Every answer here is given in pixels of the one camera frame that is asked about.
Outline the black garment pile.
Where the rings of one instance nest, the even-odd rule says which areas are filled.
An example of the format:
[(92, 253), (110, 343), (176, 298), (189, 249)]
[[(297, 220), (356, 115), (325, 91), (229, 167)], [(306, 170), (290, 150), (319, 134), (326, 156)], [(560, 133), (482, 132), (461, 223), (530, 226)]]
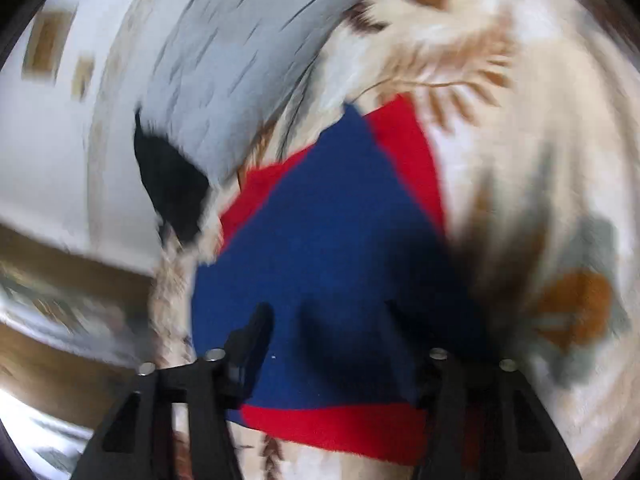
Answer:
[(205, 174), (141, 120), (134, 112), (134, 157), (154, 211), (160, 217), (158, 234), (164, 242), (173, 232), (181, 245), (191, 244), (201, 233), (200, 222), (209, 182)]

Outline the leaf pattern bed blanket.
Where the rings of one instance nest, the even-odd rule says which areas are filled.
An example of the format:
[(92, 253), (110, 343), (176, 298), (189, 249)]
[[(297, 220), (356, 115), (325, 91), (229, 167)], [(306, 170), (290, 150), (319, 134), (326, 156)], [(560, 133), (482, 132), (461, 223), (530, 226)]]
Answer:
[(240, 166), (202, 235), (169, 233), (151, 304), (157, 361), (193, 358), (195, 267), (248, 174), (318, 139), (344, 100), (406, 94), (434, 148), (448, 240), (587, 479), (639, 440), (639, 23), (615, 0), (359, 0)]

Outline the wooden door with glass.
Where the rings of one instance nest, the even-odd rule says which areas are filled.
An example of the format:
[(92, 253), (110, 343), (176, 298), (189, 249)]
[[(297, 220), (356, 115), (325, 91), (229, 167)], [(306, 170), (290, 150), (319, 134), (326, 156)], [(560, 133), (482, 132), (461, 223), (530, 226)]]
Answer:
[(154, 349), (148, 276), (1, 229), (1, 389), (94, 428)]

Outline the gold wall switch plate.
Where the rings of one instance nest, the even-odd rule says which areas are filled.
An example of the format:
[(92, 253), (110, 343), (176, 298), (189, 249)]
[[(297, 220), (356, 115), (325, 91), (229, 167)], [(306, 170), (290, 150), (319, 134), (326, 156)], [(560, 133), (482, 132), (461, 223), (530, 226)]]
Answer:
[(91, 84), (94, 66), (96, 66), (96, 61), (93, 56), (81, 55), (78, 58), (72, 79), (72, 86), (70, 87), (72, 98), (76, 101), (83, 101), (85, 99)]

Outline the grey quilted pillow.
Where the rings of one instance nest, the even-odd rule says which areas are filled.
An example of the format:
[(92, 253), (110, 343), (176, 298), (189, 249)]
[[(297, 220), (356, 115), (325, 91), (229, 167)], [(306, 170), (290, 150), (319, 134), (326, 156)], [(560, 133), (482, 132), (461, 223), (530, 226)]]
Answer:
[(224, 182), (359, 0), (191, 0), (160, 50), (142, 122)]

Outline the gold wall panel box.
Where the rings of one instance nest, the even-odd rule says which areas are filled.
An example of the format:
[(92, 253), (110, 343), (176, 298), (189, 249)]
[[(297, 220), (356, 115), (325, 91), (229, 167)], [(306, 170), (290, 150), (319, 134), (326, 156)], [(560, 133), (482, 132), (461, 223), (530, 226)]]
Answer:
[(23, 60), (22, 77), (56, 81), (76, 8), (44, 6), (35, 16)]

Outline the red and blue sweater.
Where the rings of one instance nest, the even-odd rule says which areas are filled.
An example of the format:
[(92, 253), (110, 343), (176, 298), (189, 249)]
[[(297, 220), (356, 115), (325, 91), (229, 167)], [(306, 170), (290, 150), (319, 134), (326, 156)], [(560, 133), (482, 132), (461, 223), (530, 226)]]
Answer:
[(402, 398), (381, 339), (387, 300), (434, 306), (444, 214), (412, 106), (343, 117), (310, 148), (251, 171), (221, 219), (224, 248), (196, 272), (196, 352), (262, 302), (274, 331), (253, 395), (229, 419), (295, 443), (413, 466), (426, 415)]

